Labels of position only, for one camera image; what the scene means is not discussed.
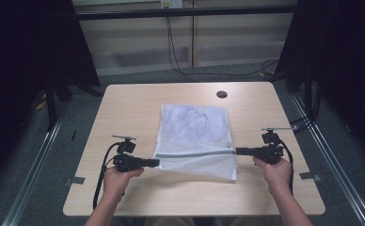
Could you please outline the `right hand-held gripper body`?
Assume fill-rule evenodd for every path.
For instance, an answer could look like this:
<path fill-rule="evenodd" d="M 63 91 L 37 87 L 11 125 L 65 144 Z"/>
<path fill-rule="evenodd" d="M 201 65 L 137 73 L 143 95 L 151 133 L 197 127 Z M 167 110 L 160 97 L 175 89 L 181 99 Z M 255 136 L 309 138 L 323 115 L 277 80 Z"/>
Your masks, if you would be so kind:
<path fill-rule="evenodd" d="M 275 165 L 278 160 L 283 156 L 283 151 L 286 151 L 289 162 L 292 164 L 294 162 L 292 152 L 289 150 L 286 143 L 278 136 L 276 130 L 295 131 L 296 129 L 296 126 L 262 128 L 262 130 L 264 131 L 264 134 L 262 134 L 264 146 L 260 147 L 259 153 L 256 155 L 256 157 L 268 164 Z"/>

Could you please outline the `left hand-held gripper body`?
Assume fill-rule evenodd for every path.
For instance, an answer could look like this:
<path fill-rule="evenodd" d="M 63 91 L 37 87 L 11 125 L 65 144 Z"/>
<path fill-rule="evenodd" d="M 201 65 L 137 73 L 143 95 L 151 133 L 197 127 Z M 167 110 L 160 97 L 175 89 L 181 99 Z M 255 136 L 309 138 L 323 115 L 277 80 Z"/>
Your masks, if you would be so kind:
<path fill-rule="evenodd" d="M 139 159 L 132 156 L 135 149 L 135 137 L 119 136 L 119 138 L 123 138 L 123 141 L 116 142 L 118 148 L 117 154 L 113 158 L 113 164 L 120 172 L 140 169 L 141 165 Z"/>

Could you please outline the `white mesh laundry bag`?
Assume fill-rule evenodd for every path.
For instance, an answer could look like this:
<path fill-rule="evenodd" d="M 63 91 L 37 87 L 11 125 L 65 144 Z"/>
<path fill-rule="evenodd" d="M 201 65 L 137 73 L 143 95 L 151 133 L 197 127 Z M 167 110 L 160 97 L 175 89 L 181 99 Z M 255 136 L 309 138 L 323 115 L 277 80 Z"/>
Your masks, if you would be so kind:
<path fill-rule="evenodd" d="M 232 143 L 229 147 L 219 147 L 156 140 L 153 156 L 160 160 L 160 170 L 220 177 L 232 181 L 237 179 Z"/>

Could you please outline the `person's left hand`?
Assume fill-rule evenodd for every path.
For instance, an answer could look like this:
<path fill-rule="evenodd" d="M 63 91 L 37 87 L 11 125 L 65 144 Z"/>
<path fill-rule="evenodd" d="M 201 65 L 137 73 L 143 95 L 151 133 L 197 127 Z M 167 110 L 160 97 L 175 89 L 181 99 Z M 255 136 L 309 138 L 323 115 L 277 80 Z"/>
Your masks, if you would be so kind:
<path fill-rule="evenodd" d="M 115 167 L 107 169 L 104 174 L 103 197 L 120 200 L 129 181 L 134 177 L 139 177 L 143 172 L 143 168 L 127 172 L 119 172 Z"/>

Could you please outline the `person's right hand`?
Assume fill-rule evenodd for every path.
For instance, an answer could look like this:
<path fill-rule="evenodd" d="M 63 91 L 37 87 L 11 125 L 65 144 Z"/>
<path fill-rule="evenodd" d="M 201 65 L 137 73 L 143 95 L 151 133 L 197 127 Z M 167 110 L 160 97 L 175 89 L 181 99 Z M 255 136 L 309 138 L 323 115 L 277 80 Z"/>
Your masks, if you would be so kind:
<path fill-rule="evenodd" d="M 278 191 L 290 192 L 290 179 L 292 174 L 291 164 L 280 158 L 275 165 L 270 165 L 257 157 L 252 158 L 253 163 L 262 169 L 263 177 L 272 194 Z"/>

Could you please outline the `pale crumpled garment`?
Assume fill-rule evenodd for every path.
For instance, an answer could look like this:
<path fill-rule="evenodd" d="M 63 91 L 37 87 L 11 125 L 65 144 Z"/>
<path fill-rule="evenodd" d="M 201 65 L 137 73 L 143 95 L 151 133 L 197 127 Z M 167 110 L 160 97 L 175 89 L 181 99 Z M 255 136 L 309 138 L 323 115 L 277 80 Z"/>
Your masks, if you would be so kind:
<path fill-rule="evenodd" d="M 228 110 L 207 105 L 162 105 L 158 141 L 229 147 Z"/>

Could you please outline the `black metal stand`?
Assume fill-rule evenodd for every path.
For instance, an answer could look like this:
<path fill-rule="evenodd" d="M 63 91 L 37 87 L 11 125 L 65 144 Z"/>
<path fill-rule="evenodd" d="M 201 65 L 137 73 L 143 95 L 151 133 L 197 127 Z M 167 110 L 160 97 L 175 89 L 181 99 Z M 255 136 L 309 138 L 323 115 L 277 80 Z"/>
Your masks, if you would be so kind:
<path fill-rule="evenodd" d="M 47 76 L 45 80 L 45 93 L 49 121 L 47 131 L 50 132 L 56 126 L 57 122 L 55 89 L 50 76 Z"/>

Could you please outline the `black curtain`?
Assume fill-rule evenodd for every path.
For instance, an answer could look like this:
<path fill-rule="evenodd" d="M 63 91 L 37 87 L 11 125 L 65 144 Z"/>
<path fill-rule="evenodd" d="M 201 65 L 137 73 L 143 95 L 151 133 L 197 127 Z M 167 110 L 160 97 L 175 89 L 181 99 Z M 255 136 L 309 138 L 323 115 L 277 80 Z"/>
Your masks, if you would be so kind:
<path fill-rule="evenodd" d="M 51 86 L 98 86 L 97 72 L 72 0 L 0 0 L 0 169 L 28 108 Z"/>
<path fill-rule="evenodd" d="M 276 74 L 309 76 L 365 146 L 365 0 L 297 0 Z"/>

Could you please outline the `black horizontal bar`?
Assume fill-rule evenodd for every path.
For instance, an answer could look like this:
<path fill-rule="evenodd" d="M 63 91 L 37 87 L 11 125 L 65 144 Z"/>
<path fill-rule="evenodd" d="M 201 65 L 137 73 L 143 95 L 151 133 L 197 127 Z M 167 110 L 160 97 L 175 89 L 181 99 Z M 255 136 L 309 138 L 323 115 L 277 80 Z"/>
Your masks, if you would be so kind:
<path fill-rule="evenodd" d="M 243 14 L 294 13 L 298 6 L 264 6 L 243 8 L 173 8 L 129 11 L 104 11 L 75 13 L 72 18 L 82 20 L 143 19 L 160 17 L 218 16 Z"/>

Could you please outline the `aluminium floor rail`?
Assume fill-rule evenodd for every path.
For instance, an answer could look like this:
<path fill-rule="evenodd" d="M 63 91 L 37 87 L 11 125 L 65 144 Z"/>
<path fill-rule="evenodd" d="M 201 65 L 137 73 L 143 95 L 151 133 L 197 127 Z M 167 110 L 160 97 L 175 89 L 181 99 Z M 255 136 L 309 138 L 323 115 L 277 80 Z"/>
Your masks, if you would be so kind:
<path fill-rule="evenodd" d="M 18 226 L 25 207 L 32 195 L 34 186 L 40 177 L 40 172 L 43 169 L 47 156 L 56 140 L 63 119 L 64 116 L 61 116 L 58 120 L 56 120 L 52 129 L 46 133 L 46 137 L 40 146 L 38 155 L 36 156 L 35 161 L 33 162 L 33 165 L 30 168 L 16 198 L 10 206 L 1 226 Z"/>
<path fill-rule="evenodd" d="M 307 129 L 309 130 L 313 140 L 318 146 L 318 149 L 320 150 L 326 163 L 331 169 L 346 200 L 349 202 L 350 206 L 355 212 L 361 226 L 365 226 L 365 201 L 355 189 L 353 183 L 339 163 L 338 158 L 333 153 L 333 150 L 326 141 L 318 125 L 314 121 L 312 121 L 309 118 L 309 115 L 305 112 L 304 101 L 300 98 L 298 94 L 292 94 L 292 98 L 300 116 L 303 117 L 303 121 L 305 122 Z"/>

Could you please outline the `white wall outlet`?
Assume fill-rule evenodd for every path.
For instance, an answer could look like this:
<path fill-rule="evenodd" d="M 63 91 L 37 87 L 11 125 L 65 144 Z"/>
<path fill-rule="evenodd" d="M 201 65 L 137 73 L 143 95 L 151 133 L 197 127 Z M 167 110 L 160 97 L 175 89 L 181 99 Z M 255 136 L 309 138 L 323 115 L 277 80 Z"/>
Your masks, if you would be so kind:
<path fill-rule="evenodd" d="M 160 0 L 161 8 L 183 8 L 183 0 Z"/>

